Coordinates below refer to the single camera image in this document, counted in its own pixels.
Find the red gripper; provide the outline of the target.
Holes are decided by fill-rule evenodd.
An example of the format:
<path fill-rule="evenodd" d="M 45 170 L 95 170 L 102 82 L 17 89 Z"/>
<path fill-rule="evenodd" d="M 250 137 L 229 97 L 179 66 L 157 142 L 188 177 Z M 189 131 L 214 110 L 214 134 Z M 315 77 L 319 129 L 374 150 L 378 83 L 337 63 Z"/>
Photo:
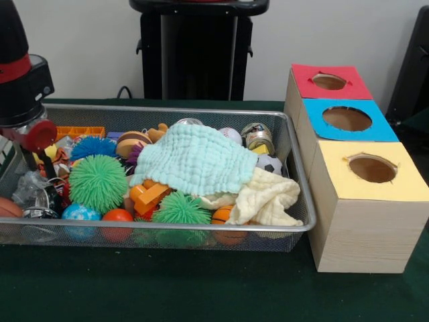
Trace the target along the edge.
<path fill-rule="evenodd" d="M 22 127 L 2 127 L 1 135 L 20 145 L 24 160 L 31 171 L 38 169 L 33 153 L 39 153 L 47 178 L 56 178 L 51 158 L 44 151 L 54 143 L 57 136 L 57 127 L 52 121 L 37 119 Z"/>

